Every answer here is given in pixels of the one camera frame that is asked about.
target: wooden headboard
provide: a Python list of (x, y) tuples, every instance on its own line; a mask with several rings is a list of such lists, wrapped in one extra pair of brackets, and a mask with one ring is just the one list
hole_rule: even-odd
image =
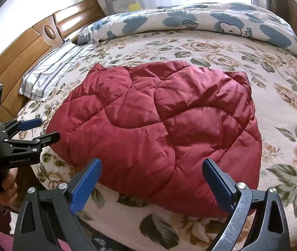
[(77, 43), (80, 31), (105, 17), (97, 0), (84, 0), (54, 12), (24, 31), (0, 54), (0, 83), (3, 84), (0, 121), (15, 118), (28, 98), (18, 94), (23, 74), (53, 48), (70, 38)]

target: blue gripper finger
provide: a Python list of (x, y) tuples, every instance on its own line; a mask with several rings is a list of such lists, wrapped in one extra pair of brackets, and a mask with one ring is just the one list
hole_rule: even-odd
[(94, 190), (95, 184), (97, 183), (102, 173), (101, 160), (93, 159), (90, 162), (93, 163), (89, 163), (90, 166), (88, 164), (87, 167), (82, 172), (80, 172), (80, 174), (84, 174), (79, 182), (76, 184), (74, 189), (69, 189), (69, 195), (71, 195), (71, 203), (69, 207), (72, 210), (73, 214), (76, 214), (76, 212), (84, 208), (89, 196)]
[(232, 214), (237, 200), (237, 190), (233, 179), (218, 167), (212, 159), (205, 159), (202, 173), (207, 181), (219, 207)]
[(18, 126), (20, 131), (25, 131), (29, 129), (33, 129), (42, 125), (42, 119), (32, 119), (28, 121), (21, 122)]

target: plush blanket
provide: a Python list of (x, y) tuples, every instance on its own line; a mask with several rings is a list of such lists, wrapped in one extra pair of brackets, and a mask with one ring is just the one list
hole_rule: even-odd
[(96, 64), (51, 119), (51, 148), (77, 170), (102, 161), (99, 182), (195, 217), (223, 217), (202, 175), (212, 158), (236, 182), (258, 187), (261, 136), (243, 72), (185, 61)]

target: silver bolt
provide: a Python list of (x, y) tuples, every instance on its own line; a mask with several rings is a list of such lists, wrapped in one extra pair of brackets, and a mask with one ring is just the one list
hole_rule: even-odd
[(60, 183), (60, 184), (59, 184), (59, 189), (60, 189), (60, 190), (63, 190), (63, 189), (65, 189), (65, 188), (67, 188), (67, 183)]
[(269, 187), (269, 191), (270, 191), (271, 193), (276, 193), (276, 189), (275, 189), (274, 187)]
[(35, 189), (34, 187), (31, 187), (30, 189), (27, 190), (27, 192), (28, 192), (28, 193), (34, 193), (35, 190), (36, 190), (36, 189)]
[(237, 187), (243, 190), (246, 189), (246, 184), (244, 182), (239, 182), (237, 183)]

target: striped pillow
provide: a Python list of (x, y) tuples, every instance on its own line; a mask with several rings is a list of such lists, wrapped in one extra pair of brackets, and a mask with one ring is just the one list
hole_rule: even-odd
[(24, 74), (19, 93), (32, 100), (45, 101), (69, 69), (98, 44), (98, 40), (83, 46), (66, 41)]

